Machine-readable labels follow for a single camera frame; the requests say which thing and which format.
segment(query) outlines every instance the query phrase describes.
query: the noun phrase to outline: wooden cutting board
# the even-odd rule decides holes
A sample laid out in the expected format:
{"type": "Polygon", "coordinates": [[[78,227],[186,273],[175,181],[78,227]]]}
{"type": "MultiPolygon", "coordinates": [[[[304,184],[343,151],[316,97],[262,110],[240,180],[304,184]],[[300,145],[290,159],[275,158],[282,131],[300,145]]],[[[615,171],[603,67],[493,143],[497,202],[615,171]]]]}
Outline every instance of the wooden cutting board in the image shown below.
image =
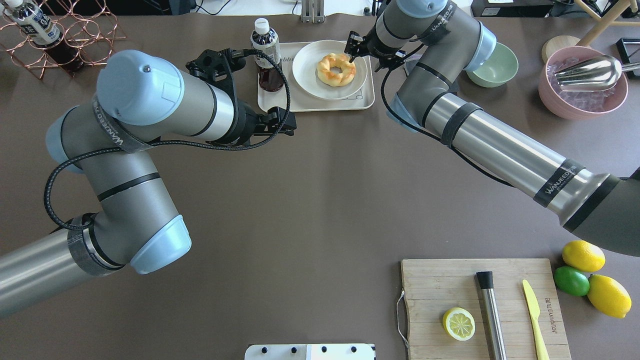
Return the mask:
{"type": "Polygon", "coordinates": [[[402,276],[410,360],[491,359],[475,277],[480,271],[493,272],[508,359],[537,359],[522,289],[522,280],[527,279],[540,305],[538,323],[549,358],[571,360],[548,259],[405,259],[402,276]],[[476,321],[476,334],[467,341],[455,340],[442,326],[445,311],[456,306],[468,310],[476,321]]]}

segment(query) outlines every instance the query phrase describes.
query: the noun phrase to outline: brown table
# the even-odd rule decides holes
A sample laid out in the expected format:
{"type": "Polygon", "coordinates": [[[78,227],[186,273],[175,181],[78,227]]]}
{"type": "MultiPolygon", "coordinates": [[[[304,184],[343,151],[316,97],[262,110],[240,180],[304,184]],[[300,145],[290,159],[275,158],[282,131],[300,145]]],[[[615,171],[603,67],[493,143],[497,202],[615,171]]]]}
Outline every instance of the brown table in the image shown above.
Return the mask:
{"type": "MultiPolygon", "coordinates": [[[[332,15],[304,25],[269,17],[281,41],[344,40],[374,19],[332,15]]],[[[204,49],[244,48],[254,17],[120,17],[135,48],[182,67],[204,49]]],[[[460,95],[573,158],[593,172],[628,176],[640,165],[640,85],[627,102],[590,121],[561,120],[537,91],[541,47],[581,36],[584,19],[485,19],[520,60],[506,86],[491,90],[460,77],[460,95]]],[[[615,54],[631,28],[609,28],[593,47],[615,54]]],[[[54,229],[42,190],[55,166],[44,145],[49,124],[88,101],[97,69],[71,80],[38,81],[0,54],[0,254],[54,229]]],[[[379,87],[383,73],[374,76],[379,87]]],[[[235,74],[240,98],[257,109],[252,66],[235,74]]],[[[392,94],[404,74],[389,81],[392,94]]],[[[294,137],[240,153],[184,147],[152,150],[193,240],[191,251],[149,275],[127,267],[82,284],[0,322],[0,359],[242,359],[254,343],[370,342],[378,359],[402,359],[394,305],[404,258],[549,258],[560,264],[574,237],[556,216],[505,188],[437,142],[385,115],[380,90],[364,111],[300,113],[294,137]]],[[[83,176],[54,188],[62,218],[98,211],[83,176]]],[[[605,251],[600,272],[640,299],[640,259],[605,251]]],[[[574,359],[634,359],[640,310],[624,320],[586,298],[560,293],[574,359]]]]}

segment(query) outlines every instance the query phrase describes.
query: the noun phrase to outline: light blue joint cap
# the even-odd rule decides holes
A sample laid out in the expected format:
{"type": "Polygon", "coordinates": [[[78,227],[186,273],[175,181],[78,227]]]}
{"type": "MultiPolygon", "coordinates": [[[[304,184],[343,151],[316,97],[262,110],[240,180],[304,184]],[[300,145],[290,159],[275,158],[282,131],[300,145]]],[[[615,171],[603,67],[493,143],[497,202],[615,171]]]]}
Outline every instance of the light blue joint cap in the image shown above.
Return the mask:
{"type": "Polygon", "coordinates": [[[396,0],[398,8],[416,19],[426,19],[442,11],[449,0],[396,0]]]}
{"type": "Polygon", "coordinates": [[[184,96],[177,67],[137,50],[114,54],[98,75],[100,105],[112,117],[131,125],[151,125],[171,115],[184,96]]]}
{"type": "MultiPolygon", "coordinates": [[[[51,158],[58,162],[58,164],[62,164],[63,162],[69,160],[69,157],[65,153],[65,149],[62,147],[62,123],[64,123],[65,118],[71,110],[75,109],[77,106],[67,110],[67,112],[59,117],[47,130],[47,135],[45,136],[45,143],[47,144],[47,150],[49,151],[49,155],[51,158]]],[[[76,174],[84,174],[84,171],[75,165],[69,165],[65,168],[65,170],[69,170],[71,172],[75,172],[76,174]]]]}
{"type": "Polygon", "coordinates": [[[138,274],[149,274],[178,260],[190,248],[189,231],[178,215],[142,246],[130,264],[138,274]]]}
{"type": "Polygon", "coordinates": [[[495,35],[487,29],[482,22],[480,22],[480,41],[476,47],[476,53],[471,58],[469,65],[465,67],[464,71],[475,71],[493,54],[495,50],[495,44],[497,39],[495,35]]]}
{"type": "MultiPolygon", "coordinates": [[[[394,99],[391,101],[390,107],[404,121],[408,122],[411,125],[414,125],[415,127],[421,127],[413,119],[413,116],[411,116],[409,111],[407,111],[407,109],[404,107],[404,104],[402,103],[402,100],[400,100],[400,98],[398,97],[398,94],[396,94],[394,96],[394,99]]],[[[400,120],[396,119],[396,117],[393,116],[388,110],[387,110],[387,116],[390,117],[392,120],[395,120],[395,122],[397,122],[398,124],[402,125],[405,129],[411,131],[412,133],[417,133],[416,130],[408,127],[407,125],[404,125],[402,122],[400,122],[400,120]]]]}

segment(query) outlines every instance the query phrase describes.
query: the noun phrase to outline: metal ice scoop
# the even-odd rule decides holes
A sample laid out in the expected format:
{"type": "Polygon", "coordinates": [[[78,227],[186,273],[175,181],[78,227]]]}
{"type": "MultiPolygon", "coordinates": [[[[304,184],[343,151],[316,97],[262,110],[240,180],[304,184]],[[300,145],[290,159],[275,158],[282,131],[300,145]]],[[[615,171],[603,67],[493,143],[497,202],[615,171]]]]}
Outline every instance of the metal ice scoop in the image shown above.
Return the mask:
{"type": "Polygon", "coordinates": [[[613,56],[600,55],[556,72],[562,91],[602,91],[612,88],[625,71],[640,69],[640,62],[622,65],[613,56]]]}

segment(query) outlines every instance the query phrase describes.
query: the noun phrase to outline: white tray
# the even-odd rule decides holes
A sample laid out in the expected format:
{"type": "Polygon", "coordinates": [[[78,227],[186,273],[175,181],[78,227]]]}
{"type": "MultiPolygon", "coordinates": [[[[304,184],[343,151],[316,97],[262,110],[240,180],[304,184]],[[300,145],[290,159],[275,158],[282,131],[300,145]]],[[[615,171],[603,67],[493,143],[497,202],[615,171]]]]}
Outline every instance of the white tray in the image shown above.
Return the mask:
{"type": "MultiPolygon", "coordinates": [[[[282,55],[282,71],[287,77],[289,89],[291,90],[291,111],[332,111],[332,110],[362,110],[373,105],[376,99],[373,92],[373,77],[371,76],[371,61],[369,57],[364,60],[367,64],[367,78],[362,88],[352,96],[343,100],[322,100],[304,91],[293,78],[291,70],[293,58],[298,51],[309,42],[285,42],[280,44],[280,54],[282,55]]],[[[287,106],[287,96],[284,86],[277,92],[264,91],[258,86],[258,106],[263,111],[268,111],[274,106],[285,108],[287,106]]]]}
{"type": "Polygon", "coordinates": [[[244,360],[375,360],[375,344],[251,345],[244,360]]]}

